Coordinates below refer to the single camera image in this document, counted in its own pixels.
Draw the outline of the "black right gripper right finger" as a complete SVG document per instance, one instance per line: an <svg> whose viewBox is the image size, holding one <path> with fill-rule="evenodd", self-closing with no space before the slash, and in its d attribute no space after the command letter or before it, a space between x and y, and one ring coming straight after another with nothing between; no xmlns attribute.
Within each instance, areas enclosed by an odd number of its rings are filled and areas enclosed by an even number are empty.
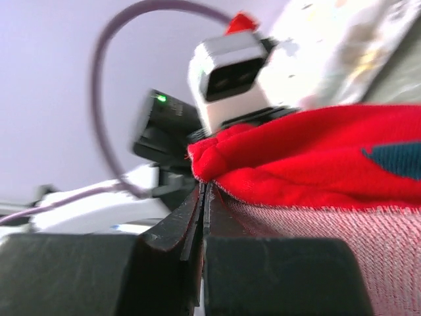
<svg viewBox="0 0 421 316"><path fill-rule="evenodd" d="M373 314L344 241L253 236L212 184L203 210L207 315Z"/></svg>

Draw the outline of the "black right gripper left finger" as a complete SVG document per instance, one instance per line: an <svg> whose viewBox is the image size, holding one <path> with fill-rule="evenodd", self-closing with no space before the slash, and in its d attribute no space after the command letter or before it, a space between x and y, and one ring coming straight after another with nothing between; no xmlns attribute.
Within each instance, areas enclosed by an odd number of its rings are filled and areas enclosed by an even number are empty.
<svg viewBox="0 0 421 316"><path fill-rule="evenodd" d="M1 240L2 315L193 315L201 288L198 185L133 234L11 234Z"/></svg>

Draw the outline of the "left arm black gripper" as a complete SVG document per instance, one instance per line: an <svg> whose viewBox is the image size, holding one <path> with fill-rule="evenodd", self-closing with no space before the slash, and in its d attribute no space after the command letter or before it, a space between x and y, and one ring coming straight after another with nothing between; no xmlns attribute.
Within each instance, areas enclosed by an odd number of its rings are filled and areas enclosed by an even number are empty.
<svg viewBox="0 0 421 316"><path fill-rule="evenodd" d="M294 113L275 105L258 82L276 42L259 36L219 36L200 43L190 60L187 81L202 127L192 142L242 122L262 124Z"/></svg>

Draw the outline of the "red cartoon pillowcase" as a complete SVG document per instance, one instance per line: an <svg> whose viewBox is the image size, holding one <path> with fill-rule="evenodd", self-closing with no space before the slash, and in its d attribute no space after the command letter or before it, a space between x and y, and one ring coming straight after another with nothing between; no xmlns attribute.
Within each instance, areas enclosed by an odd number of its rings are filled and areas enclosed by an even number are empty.
<svg viewBox="0 0 421 316"><path fill-rule="evenodd" d="M376 315L420 314L420 106L348 105L238 124L187 149L263 234L336 237Z"/></svg>

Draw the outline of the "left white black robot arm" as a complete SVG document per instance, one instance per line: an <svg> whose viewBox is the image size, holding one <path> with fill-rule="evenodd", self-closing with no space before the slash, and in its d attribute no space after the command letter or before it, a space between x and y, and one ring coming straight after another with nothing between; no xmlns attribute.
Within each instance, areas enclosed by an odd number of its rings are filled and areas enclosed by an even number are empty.
<svg viewBox="0 0 421 316"><path fill-rule="evenodd" d="M67 195L81 209L69 234L20 233L1 240L2 315L293 315L303 307L286 265L295 241L254 238L231 218L218 190L159 172L157 195L183 196L152 229L120 234L111 221L154 217L116 180Z"/></svg>

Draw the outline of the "floral patterned small pillow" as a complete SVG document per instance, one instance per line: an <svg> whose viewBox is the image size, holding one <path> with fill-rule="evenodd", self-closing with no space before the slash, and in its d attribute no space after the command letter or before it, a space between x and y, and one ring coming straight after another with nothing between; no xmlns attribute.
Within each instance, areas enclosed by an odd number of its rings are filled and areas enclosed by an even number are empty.
<svg viewBox="0 0 421 316"><path fill-rule="evenodd" d="M419 1L289 1L260 85L273 105L356 103L419 16Z"/></svg>

